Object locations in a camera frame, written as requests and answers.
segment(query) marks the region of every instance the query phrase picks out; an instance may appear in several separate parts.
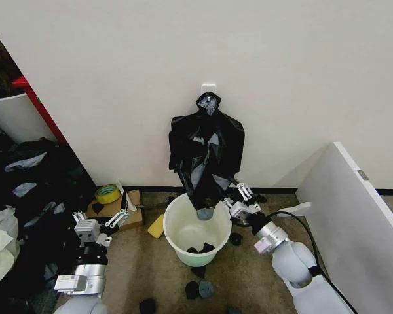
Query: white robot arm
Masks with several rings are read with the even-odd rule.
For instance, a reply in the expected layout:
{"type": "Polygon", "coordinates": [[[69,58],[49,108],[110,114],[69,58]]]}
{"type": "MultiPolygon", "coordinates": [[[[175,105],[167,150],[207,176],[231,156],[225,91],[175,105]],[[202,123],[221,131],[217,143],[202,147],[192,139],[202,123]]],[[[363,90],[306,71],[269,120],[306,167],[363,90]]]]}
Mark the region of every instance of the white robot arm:
{"type": "Polygon", "coordinates": [[[356,313],[325,276],[311,251],[304,244],[291,241],[288,234],[277,226],[270,216],[260,212],[261,208],[253,200],[252,191],[246,184],[236,179],[231,181],[238,188],[243,200],[233,203],[233,200],[226,198],[223,201],[224,206],[229,210],[232,218],[252,227],[252,234],[259,240],[255,244],[259,254],[272,253],[274,271],[291,292],[297,312],[299,314],[356,313]]]}
{"type": "MultiPolygon", "coordinates": [[[[128,219],[127,206],[105,223],[107,233],[115,232],[128,219]]],[[[73,218],[77,223],[74,231],[81,240],[82,253],[77,260],[74,275],[58,276],[54,290],[74,298],[60,306],[55,314],[107,314],[107,307],[101,299],[106,282],[106,248],[112,239],[106,233],[101,233],[96,219],[87,218],[82,211],[73,213],[73,218]]]]}

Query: black bag pile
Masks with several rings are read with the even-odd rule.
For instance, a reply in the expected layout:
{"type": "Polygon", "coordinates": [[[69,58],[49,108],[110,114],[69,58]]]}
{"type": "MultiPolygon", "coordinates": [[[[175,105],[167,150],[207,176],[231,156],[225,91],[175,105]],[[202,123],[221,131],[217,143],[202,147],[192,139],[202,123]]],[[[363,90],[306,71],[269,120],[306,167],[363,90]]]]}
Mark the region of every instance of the black bag pile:
{"type": "Polygon", "coordinates": [[[197,211],[222,200],[240,170],[243,126],[218,110],[220,101],[204,93],[196,101],[198,112],[172,119],[169,169],[178,173],[197,211]]]}
{"type": "Polygon", "coordinates": [[[16,209],[22,240],[0,291],[29,296],[44,287],[45,273],[52,277],[76,260],[72,212],[86,211],[96,186],[69,147],[46,139],[14,145],[0,156],[0,210],[16,209]]]}

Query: cardboard box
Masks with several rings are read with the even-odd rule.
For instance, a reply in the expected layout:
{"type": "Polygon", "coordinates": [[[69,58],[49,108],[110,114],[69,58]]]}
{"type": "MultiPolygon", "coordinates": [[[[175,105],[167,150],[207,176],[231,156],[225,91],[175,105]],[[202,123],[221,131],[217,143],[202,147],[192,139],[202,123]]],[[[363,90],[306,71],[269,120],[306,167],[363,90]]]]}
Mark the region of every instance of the cardboard box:
{"type": "MultiPolygon", "coordinates": [[[[128,192],[128,196],[131,200],[131,203],[135,206],[140,204],[140,191],[133,190],[128,192]]],[[[89,206],[87,207],[86,216],[88,218],[94,217],[112,217],[116,213],[121,210],[121,201],[122,197],[117,199],[116,201],[106,204],[103,206],[103,209],[96,214],[92,208],[93,204],[96,204],[97,201],[92,201],[89,206]]],[[[119,231],[135,228],[138,226],[143,226],[143,213],[140,208],[137,208],[137,211],[128,211],[130,213],[130,218],[124,222],[124,224],[119,228],[119,231]]]]}

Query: tape roll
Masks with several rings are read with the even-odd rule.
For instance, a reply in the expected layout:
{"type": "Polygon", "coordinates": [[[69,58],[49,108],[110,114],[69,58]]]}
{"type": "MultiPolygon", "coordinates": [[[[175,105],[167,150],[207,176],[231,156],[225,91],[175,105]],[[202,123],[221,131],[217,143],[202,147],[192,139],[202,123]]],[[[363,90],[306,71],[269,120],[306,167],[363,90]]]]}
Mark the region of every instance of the tape roll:
{"type": "Polygon", "coordinates": [[[99,188],[94,193],[94,197],[96,198],[96,201],[104,205],[116,201],[117,199],[120,198],[120,196],[121,196],[121,192],[119,192],[119,189],[114,184],[105,185],[99,188]]]}

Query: white bucket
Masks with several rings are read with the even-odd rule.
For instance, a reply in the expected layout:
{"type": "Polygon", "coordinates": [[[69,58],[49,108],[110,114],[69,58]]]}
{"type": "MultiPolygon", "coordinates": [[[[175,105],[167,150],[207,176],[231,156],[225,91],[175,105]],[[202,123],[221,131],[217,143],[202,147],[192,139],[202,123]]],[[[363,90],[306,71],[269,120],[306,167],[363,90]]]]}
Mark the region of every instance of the white bucket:
{"type": "Polygon", "coordinates": [[[179,259],[192,267],[211,262],[226,244],[231,233],[230,214],[221,202],[215,207],[210,220],[199,220],[196,213],[188,195],[182,194],[170,203],[163,218],[166,239],[175,249],[179,259]],[[190,247],[200,251],[204,242],[213,245],[215,249],[202,254],[186,251],[190,247]]]}

